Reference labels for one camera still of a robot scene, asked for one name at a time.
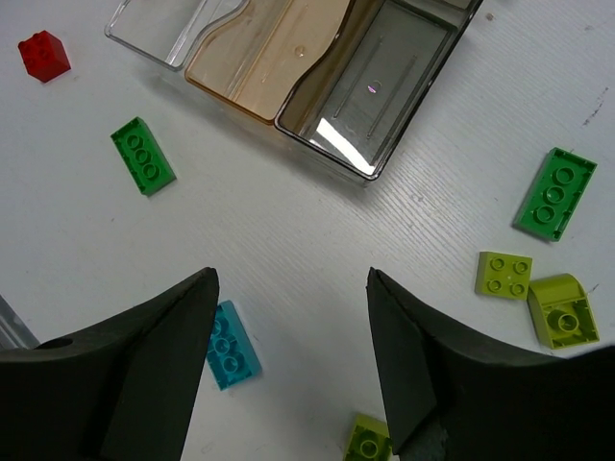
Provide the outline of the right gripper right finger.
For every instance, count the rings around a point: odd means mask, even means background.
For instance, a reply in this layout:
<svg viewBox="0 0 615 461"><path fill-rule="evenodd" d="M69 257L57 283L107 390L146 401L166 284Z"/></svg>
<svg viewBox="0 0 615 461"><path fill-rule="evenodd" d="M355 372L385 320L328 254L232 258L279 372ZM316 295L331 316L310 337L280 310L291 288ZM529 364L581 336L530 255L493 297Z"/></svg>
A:
<svg viewBox="0 0 615 461"><path fill-rule="evenodd" d="M368 313L392 451L403 460L610 460L614 350L531 352L434 309L378 269Z"/></svg>

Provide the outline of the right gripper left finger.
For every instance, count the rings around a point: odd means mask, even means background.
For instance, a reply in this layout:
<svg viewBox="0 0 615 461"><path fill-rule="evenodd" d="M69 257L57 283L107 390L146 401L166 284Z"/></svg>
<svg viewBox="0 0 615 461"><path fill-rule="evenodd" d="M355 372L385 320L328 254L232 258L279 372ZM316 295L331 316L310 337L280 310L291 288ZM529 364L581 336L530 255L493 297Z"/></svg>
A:
<svg viewBox="0 0 615 461"><path fill-rule="evenodd" d="M180 459L218 296L205 268L98 324L2 351L2 458Z"/></svg>

